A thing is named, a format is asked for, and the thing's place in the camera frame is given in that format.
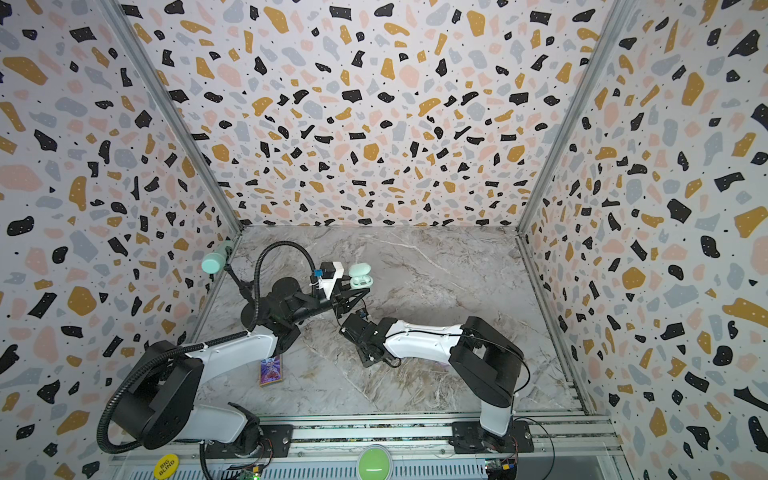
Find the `mint green earbud case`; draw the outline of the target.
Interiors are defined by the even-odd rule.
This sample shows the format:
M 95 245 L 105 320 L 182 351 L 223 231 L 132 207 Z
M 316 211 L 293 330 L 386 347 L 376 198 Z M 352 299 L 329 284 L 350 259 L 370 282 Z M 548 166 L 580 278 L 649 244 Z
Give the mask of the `mint green earbud case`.
M 374 283 L 371 270 L 372 267 L 368 263 L 351 265 L 348 270 L 350 288 L 353 290 L 370 288 Z

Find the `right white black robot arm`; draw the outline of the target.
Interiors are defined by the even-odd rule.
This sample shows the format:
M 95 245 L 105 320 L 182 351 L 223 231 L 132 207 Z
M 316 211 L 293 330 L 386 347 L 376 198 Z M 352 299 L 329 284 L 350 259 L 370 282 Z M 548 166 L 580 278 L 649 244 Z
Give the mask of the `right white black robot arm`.
M 512 407 L 520 374 L 529 369 L 523 352 L 485 320 L 470 316 L 462 325 L 427 326 L 350 315 L 339 333 L 355 345 L 361 362 L 392 368 L 416 358 L 448 364 L 480 402 L 476 422 L 455 422 L 449 443 L 460 454 L 524 451 L 514 434 Z

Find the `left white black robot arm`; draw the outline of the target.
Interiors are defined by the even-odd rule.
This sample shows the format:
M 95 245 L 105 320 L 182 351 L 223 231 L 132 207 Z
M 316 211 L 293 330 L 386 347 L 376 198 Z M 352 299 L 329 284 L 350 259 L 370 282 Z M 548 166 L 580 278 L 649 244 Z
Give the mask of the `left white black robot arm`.
M 246 330 L 198 344 L 151 345 L 107 402 L 97 425 L 98 447 L 120 454 L 199 441 L 224 445 L 236 456 L 254 454 L 263 446 L 259 417 L 236 403 L 199 404 L 199 387 L 284 353 L 298 338 L 302 322 L 328 311 L 341 318 L 372 284 L 369 276 L 344 275 L 323 279 L 305 293 L 296 279 L 285 277 L 266 296 L 246 304 Z

